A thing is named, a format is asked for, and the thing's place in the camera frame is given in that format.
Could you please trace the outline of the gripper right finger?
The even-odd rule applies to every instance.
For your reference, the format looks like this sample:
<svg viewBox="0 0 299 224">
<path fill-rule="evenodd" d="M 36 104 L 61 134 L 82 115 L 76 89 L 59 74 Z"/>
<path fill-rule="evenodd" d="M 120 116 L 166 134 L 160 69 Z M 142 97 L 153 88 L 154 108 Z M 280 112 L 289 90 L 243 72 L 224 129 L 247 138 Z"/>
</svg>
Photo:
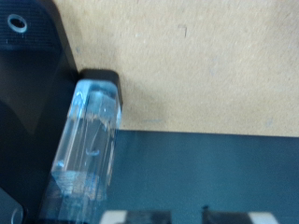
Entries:
<svg viewBox="0 0 299 224">
<path fill-rule="evenodd" d="M 203 224 L 279 224 L 278 220 L 267 212 L 220 212 L 204 211 Z"/>
</svg>

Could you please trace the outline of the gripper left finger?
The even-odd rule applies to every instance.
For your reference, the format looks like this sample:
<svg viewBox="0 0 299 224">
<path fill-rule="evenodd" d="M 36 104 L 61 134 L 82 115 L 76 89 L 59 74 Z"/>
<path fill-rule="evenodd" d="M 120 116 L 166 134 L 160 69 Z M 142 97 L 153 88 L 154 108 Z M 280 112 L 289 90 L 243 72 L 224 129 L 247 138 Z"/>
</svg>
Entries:
<svg viewBox="0 0 299 224">
<path fill-rule="evenodd" d="M 172 224 L 172 218 L 169 211 L 108 210 L 101 224 Z"/>
</svg>

